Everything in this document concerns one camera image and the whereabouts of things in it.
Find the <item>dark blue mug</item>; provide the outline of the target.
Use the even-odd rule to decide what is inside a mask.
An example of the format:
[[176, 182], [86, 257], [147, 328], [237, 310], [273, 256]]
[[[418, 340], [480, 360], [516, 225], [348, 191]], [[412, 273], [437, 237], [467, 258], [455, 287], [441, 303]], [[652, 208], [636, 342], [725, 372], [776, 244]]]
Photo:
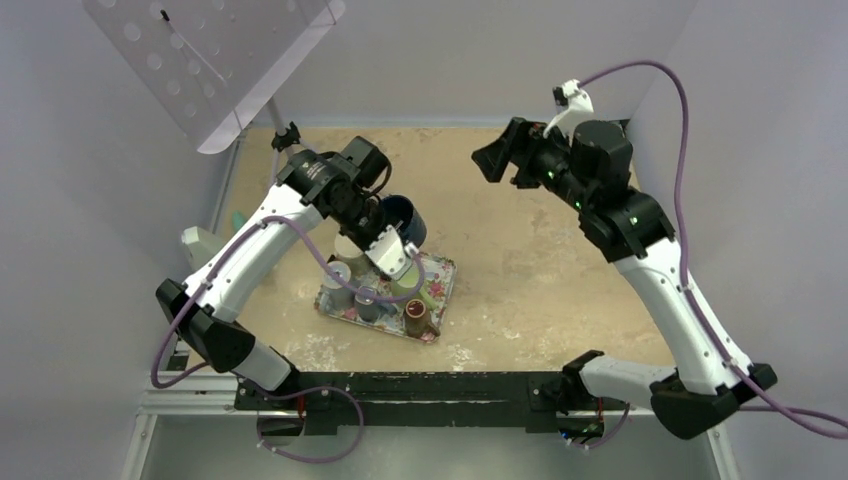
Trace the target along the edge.
[[389, 195], [380, 204], [401, 239], [421, 248], [427, 238], [427, 226], [413, 202], [403, 195]]

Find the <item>light green mug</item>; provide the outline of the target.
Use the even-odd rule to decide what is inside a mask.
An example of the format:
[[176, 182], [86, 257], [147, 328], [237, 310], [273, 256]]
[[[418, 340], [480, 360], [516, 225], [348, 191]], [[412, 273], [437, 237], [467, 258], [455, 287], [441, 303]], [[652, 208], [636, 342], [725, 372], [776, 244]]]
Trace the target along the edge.
[[415, 293], [415, 298], [421, 300], [430, 310], [435, 311], [438, 304], [428, 292], [427, 281], [424, 281], [420, 288], [415, 288], [418, 280], [419, 272], [415, 268], [410, 268], [402, 277], [390, 283], [390, 291], [396, 297]]

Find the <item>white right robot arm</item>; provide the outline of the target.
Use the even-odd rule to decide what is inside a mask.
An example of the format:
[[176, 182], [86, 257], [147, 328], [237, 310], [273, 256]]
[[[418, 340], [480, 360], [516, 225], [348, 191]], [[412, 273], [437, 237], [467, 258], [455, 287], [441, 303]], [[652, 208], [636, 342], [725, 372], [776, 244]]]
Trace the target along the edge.
[[572, 136], [545, 135], [543, 124], [511, 119], [472, 160], [499, 182], [509, 165], [519, 189], [544, 188], [572, 207], [579, 227], [645, 305], [674, 365], [659, 367], [591, 350], [567, 363], [556, 390], [567, 412], [606, 397], [650, 409], [680, 439], [694, 438], [741, 410], [777, 383], [773, 368], [755, 363], [716, 316], [695, 308], [685, 281], [682, 247], [661, 205], [630, 185], [633, 148], [611, 122], [581, 123]]

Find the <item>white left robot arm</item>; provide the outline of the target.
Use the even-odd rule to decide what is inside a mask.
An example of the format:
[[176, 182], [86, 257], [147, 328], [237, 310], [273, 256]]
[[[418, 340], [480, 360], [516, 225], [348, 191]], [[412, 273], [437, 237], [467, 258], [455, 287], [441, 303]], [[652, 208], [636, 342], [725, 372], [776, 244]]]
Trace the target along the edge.
[[339, 152], [294, 154], [260, 207], [210, 260], [183, 281], [164, 280], [155, 292], [169, 331], [219, 373], [259, 387], [272, 408], [297, 399], [296, 367], [260, 342], [237, 318], [254, 289], [296, 243], [327, 219], [384, 275], [397, 279], [412, 260], [388, 214], [370, 192], [388, 179], [391, 163], [357, 136]]

